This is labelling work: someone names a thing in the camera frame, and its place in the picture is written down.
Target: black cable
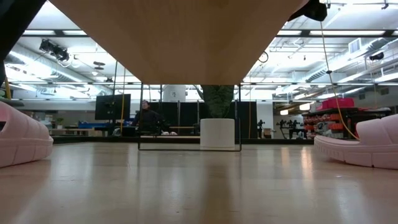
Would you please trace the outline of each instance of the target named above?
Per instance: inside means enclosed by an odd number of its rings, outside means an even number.
[[[265,60],[265,61],[262,62],[260,59],[258,59],[258,61],[261,62],[261,63],[266,63],[266,62],[268,62],[268,59],[269,59],[268,53],[265,52],[265,51],[264,51],[264,53],[265,53],[265,55],[267,56],[267,60]]]

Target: red box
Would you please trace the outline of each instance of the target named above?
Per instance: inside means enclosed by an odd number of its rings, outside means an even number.
[[[352,98],[338,98],[340,108],[353,108],[354,99]],[[322,105],[317,107],[317,111],[337,108],[336,98],[330,98],[322,102]]]

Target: yellow pole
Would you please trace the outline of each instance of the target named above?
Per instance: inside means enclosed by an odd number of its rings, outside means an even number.
[[[8,84],[8,79],[6,77],[4,83],[6,84],[6,96],[8,100],[11,100],[11,90],[10,90],[10,85]]]

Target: black screen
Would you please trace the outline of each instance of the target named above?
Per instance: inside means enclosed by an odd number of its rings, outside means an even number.
[[[95,104],[95,120],[121,119],[122,95],[97,96]],[[131,95],[124,95],[123,119],[130,118]]]

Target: lamp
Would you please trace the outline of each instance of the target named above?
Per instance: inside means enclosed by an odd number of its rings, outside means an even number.
[[[288,115],[288,114],[289,114],[288,110],[280,111],[280,115]]]

